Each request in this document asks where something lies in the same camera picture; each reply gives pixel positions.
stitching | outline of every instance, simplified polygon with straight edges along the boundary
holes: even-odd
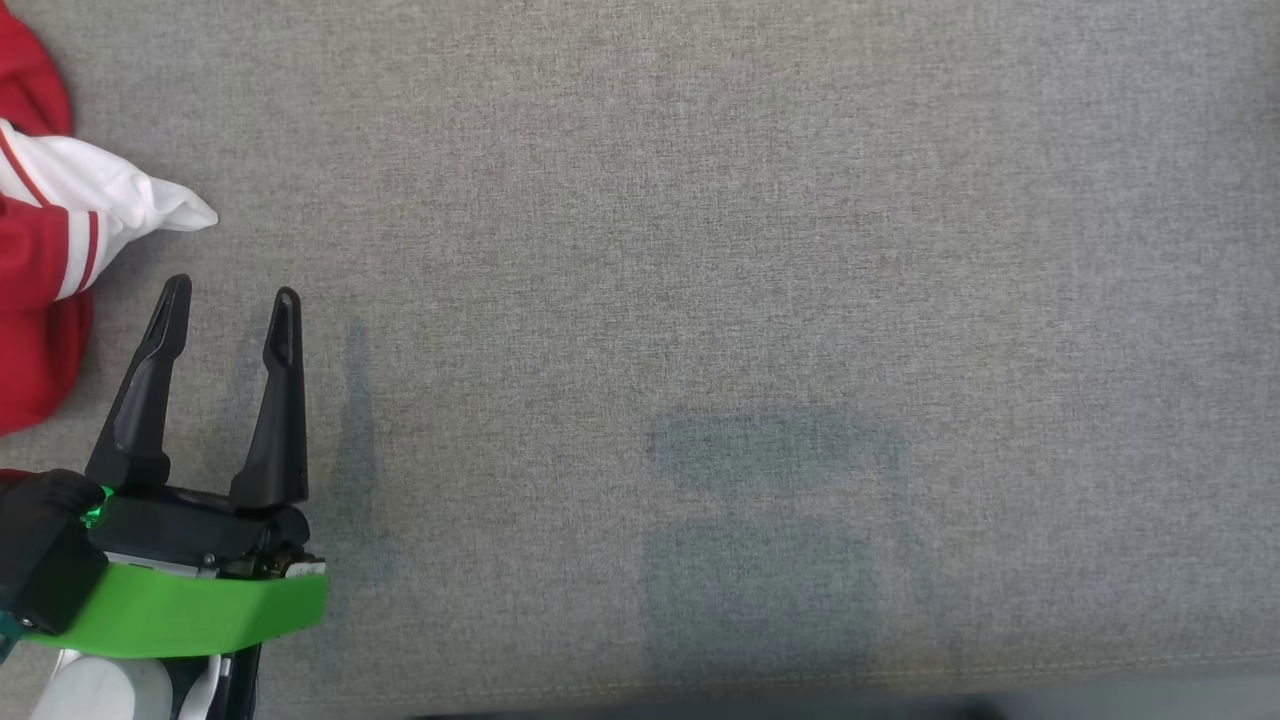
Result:
[[[1151,669],[1151,667],[1174,667],[1174,666],[1193,666],[1193,665],[1217,665],[1242,660],[1280,660],[1280,650],[1245,650],[1238,652],[1196,652],[1187,655],[1164,655],[1164,656],[1147,656],[1147,657],[1133,657],[1125,660],[1087,660],[1079,662],[1052,662],[1047,665],[1039,664],[1027,664],[1027,665],[992,665],[986,667],[972,667],[969,670],[951,670],[947,667],[931,667],[923,670],[869,670],[865,673],[831,673],[822,675],[780,675],[774,678],[754,678],[754,679],[723,679],[723,680],[672,680],[666,683],[604,683],[604,684],[589,684],[589,685],[545,685],[534,688],[506,688],[506,689],[476,689],[476,691],[449,691],[430,693],[428,696],[422,694],[378,694],[378,696],[353,696],[366,697],[369,700],[381,701],[381,702],[396,702],[396,701],[417,701],[417,702],[431,702],[431,700],[453,700],[453,698],[489,698],[489,697],[506,697],[506,696],[608,696],[618,694],[625,691],[687,691],[692,688],[713,688],[713,687],[762,687],[768,685],[772,688],[777,687],[804,687],[804,685],[818,685],[818,684],[832,684],[833,680],[849,680],[850,684],[865,684],[859,683],[859,680],[876,680],[876,679],[916,679],[924,680],[932,676],[940,675],[955,675],[956,678],[964,679],[966,676],[974,675],[1019,675],[1019,676],[1036,676],[1036,675],[1057,675],[1069,673],[1078,669],[1101,669],[1101,667],[1129,667],[1129,669]],[[333,706],[335,703],[326,701],[307,701],[307,700],[291,700],[288,702],[291,706],[310,705],[310,706]]]

green light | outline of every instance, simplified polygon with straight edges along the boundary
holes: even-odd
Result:
[[[106,498],[111,497],[111,488],[104,487],[102,492],[106,493]],[[106,498],[102,498],[102,505],[90,510],[88,512],[81,515],[81,521],[84,523],[86,528],[92,528],[97,524],[99,518],[102,515],[102,509],[106,507]]]

red stripe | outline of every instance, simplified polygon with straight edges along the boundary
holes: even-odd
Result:
[[[44,193],[40,192],[36,183],[31,182],[31,176],[28,176],[22,164],[18,163],[18,156],[13,154],[13,147],[9,147],[9,136],[6,136],[3,129],[0,129],[0,150],[4,151],[4,158],[5,160],[9,160],[9,165],[13,168],[13,172],[18,173],[18,179],[22,181],[22,184],[27,186],[27,192],[36,199],[36,204],[40,206],[49,205],[49,200],[46,200]]]
[[[76,292],[81,292],[88,284],[88,278],[93,274],[93,260],[97,259],[97,213],[88,214],[88,256],[84,258],[84,275]]]

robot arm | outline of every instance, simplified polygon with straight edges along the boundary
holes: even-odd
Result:
[[[298,296],[276,295],[257,428],[225,496],[168,484],[189,305],[189,278],[170,278],[83,475],[0,486],[0,662],[19,639],[63,648],[35,719],[122,703],[138,720],[248,719],[261,643],[324,614],[325,564],[294,506],[307,498]]]

green tape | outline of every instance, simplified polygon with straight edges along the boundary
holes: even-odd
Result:
[[[329,578],[182,578],[113,562],[65,633],[23,639],[102,657],[196,657],[236,652],[324,618]]]

